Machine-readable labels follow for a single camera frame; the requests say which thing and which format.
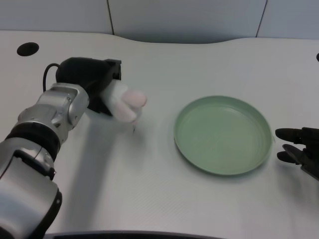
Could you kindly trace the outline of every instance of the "round plate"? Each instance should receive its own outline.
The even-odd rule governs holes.
[[[225,96],[201,98],[186,106],[175,122],[174,139],[192,164],[220,175],[258,167],[268,159],[273,143],[261,113]]]

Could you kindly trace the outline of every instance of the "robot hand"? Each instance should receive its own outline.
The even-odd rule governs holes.
[[[100,97],[118,121],[128,123],[135,123],[139,119],[147,101],[142,92],[129,89],[119,80],[112,80]]]
[[[285,151],[279,152],[277,157],[284,162],[301,164],[301,169],[310,176],[319,180],[319,129],[316,128],[280,128],[276,136],[294,144],[304,144],[303,151],[296,147],[284,144]]]
[[[80,85],[89,95],[89,109],[134,123],[146,104],[145,94],[121,81],[121,61],[69,58],[56,73],[58,83]]]

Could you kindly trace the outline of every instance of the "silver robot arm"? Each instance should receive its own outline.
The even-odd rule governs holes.
[[[0,238],[44,237],[62,203],[54,160],[88,105],[81,86],[54,84],[0,143]]]

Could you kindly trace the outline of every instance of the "robotic arm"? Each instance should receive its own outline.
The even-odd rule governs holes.
[[[62,203],[52,181],[54,160],[86,108],[121,121],[137,120],[146,97],[119,81],[120,65],[70,58],[59,66],[57,83],[19,115],[0,143],[0,238],[44,237]]]

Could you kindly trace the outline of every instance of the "plate rim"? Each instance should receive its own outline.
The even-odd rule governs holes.
[[[268,151],[267,151],[265,157],[264,157],[258,164],[256,164],[253,168],[251,168],[251,169],[248,170],[248,171],[242,171],[242,172],[237,172],[237,173],[218,173],[218,172],[209,171],[209,170],[207,170],[207,169],[204,169],[204,168],[202,168],[202,167],[196,165],[196,164],[195,164],[194,162],[192,162],[188,157],[186,157],[186,155],[182,152],[182,150],[180,149],[180,146],[179,146],[178,143],[177,143],[177,140],[176,140],[176,125],[177,125],[178,119],[180,118],[180,116],[181,116],[181,114],[184,112],[184,110],[185,110],[189,105],[193,104],[193,103],[196,102],[196,101],[199,101],[199,100],[202,100],[202,99],[205,99],[205,98],[215,98],[215,97],[231,98],[231,99],[233,99],[233,100],[238,100],[238,101],[241,101],[241,102],[243,102],[243,103],[249,105],[250,107],[252,107],[253,109],[255,109],[255,110],[262,116],[262,118],[265,120],[265,122],[266,122],[266,124],[267,124],[267,127],[268,127],[269,132],[270,132],[270,135],[271,135],[271,143],[270,143],[269,149],[268,149]],[[254,106],[252,106],[251,104],[249,104],[249,103],[247,103],[247,102],[245,102],[245,101],[243,101],[243,100],[240,100],[240,99],[238,99],[238,98],[230,97],[230,96],[223,96],[223,95],[204,96],[204,97],[201,97],[201,98],[198,98],[198,99],[196,99],[196,100],[191,101],[191,102],[188,103],[186,106],[184,106],[184,107],[181,109],[181,111],[178,113],[178,115],[177,115],[177,117],[176,117],[176,119],[175,119],[175,122],[174,122],[174,129],[173,129],[173,130],[174,130],[174,132],[173,132],[173,134],[174,134],[174,142],[175,142],[175,144],[176,144],[176,146],[177,146],[179,152],[183,155],[183,157],[184,157],[185,159],[187,159],[187,161],[190,162],[192,165],[196,166],[197,168],[199,168],[199,169],[201,169],[201,170],[203,170],[203,171],[205,171],[205,172],[208,172],[208,173],[211,173],[211,174],[215,174],[215,175],[233,176],[233,175],[239,175],[239,174],[244,174],[244,173],[251,172],[251,171],[255,170],[256,168],[258,168],[258,167],[259,167],[260,165],[262,165],[263,163],[265,163],[265,162],[269,159],[269,157],[270,157],[270,155],[271,155],[271,152],[273,151],[273,147],[274,147],[274,137],[273,137],[273,134],[272,134],[272,130],[271,130],[271,127],[270,127],[270,125],[269,125],[267,119],[264,117],[264,115],[263,115],[257,108],[255,108]]]

